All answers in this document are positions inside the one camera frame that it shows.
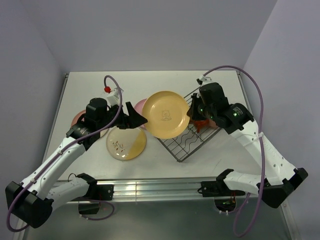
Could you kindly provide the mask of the yellow plastic plate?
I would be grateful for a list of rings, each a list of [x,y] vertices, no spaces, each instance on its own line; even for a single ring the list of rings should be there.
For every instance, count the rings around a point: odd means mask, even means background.
[[[189,105],[178,93],[156,92],[143,105],[142,116],[147,119],[144,126],[156,138],[175,138],[189,125],[188,110]]]

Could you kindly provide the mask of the orange black mug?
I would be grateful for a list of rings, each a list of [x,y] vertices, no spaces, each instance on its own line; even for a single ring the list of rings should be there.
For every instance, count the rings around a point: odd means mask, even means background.
[[[193,126],[196,128],[196,132],[199,133],[201,129],[209,125],[209,120],[191,120]]]

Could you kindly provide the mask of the pink plastic plate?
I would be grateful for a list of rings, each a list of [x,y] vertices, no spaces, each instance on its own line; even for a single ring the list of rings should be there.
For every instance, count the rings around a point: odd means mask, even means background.
[[[143,114],[142,114],[142,110],[143,110],[143,107],[144,107],[144,104],[145,104],[146,100],[147,100],[146,98],[145,98],[145,99],[142,99],[142,100],[140,100],[140,101],[134,106],[135,111],[136,111],[138,114],[140,114],[141,116],[143,115]]]

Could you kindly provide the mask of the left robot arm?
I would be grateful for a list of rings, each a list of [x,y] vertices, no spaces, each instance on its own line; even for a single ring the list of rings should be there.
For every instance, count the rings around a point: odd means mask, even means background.
[[[54,153],[20,183],[12,181],[7,185],[6,224],[11,232],[15,232],[10,224],[11,215],[36,229],[61,205],[76,198],[91,200],[96,197],[97,180],[85,173],[77,175],[74,180],[56,190],[52,187],[65,170],[101,137],[101,131],[113,127],[135,129],[148,122],[130,102],[125,105],[128,113],[123,112],[122,103],[108,106],[103,98],[91,99],[85,113],[70,127]]]

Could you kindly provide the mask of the aluminium mounting rail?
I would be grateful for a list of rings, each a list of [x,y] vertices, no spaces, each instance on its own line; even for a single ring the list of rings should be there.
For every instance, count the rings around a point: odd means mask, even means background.
[[[94,200],[110,202],[159,202],[202,200],[201,182],[215,177],[98,180]]]

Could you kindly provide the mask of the salmon pink cup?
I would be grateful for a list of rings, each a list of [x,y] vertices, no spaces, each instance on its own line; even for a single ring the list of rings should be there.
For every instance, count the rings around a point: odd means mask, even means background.
[[[212,128],[212,129],[217,129],[217,128],[219,128],[219,126],[218,126],[213,120],[211,120],[211,119],[208,121],[208,125],[209,125],[209,127]]]

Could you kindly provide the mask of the cream pink floral plate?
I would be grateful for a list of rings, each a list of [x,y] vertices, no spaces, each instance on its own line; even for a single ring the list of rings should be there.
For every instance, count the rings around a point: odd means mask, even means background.
[[[73,125],[75,125],[75,124],[77,123],[77,121],[79,120],[79,118],[80,118],[83,114],[85,114],[85,113],[86,113],[85,110],[82,110],[82,111],[80,111],[79,113],[77,113],[77,114],[75,115],[75,117],[73,118],[70,126],[72,127]],[[108,131],[109,131],[109,129],[105,129],[105,130],[101,131],[101,132],[100,132],[100,137],[102,138],[104,135],[107,134]]]

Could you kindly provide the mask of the cream yellow floral plate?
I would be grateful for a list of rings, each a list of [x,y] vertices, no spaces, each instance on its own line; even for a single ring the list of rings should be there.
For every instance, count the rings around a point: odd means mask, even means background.
[[[147,136],[141,128],[112,128],[106,138],[106,149],[115,159],[129,161],[138,157],[146,148]]]

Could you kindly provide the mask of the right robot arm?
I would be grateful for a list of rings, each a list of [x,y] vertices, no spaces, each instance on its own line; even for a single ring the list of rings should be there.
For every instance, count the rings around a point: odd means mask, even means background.
[[[187,115],[193,121],[214,121],[237,140],[264,171],[254,175],[226,169],[214,181],[201,182],[198,191],[203,197],[262,194],[262,201],[276,209],[308,177],[304,168],[297,168],[287,161],[259,131],[258,123],[243,104],[229,103],[218,83],[202,85],[198,93],[191,95]]]

